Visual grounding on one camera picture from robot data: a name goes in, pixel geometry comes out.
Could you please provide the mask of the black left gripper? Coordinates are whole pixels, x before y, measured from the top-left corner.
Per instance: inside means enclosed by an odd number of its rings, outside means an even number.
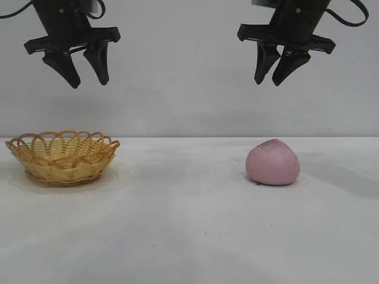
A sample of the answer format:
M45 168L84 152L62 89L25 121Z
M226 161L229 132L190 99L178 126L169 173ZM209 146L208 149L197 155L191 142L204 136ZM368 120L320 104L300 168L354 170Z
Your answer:
M61 75L72 88L77 88L81 83L80 77L71 56L64 53L87 48L83 55L100 84L106 85L109 82L108 43L120 40L118 28L92 27L88 20L92 15L82 1L46 0L31 3L47 35L28 40L24 44L27 53L46 51L43 62Z

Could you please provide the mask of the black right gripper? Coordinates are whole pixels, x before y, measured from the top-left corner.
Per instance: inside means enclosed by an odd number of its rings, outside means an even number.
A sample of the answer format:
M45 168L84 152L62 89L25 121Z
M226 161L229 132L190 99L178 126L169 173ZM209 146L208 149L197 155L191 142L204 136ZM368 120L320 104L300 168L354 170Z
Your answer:
M329 38L314 35L329 1L279 1L269 24L241 24L237 32L240 41L257 42L257 62L254 75L260 85L274 63L280 58L272 81L280 86L294 71L311 59L309 50L331 54L336 44ZM283 46L282 56L277 46Z

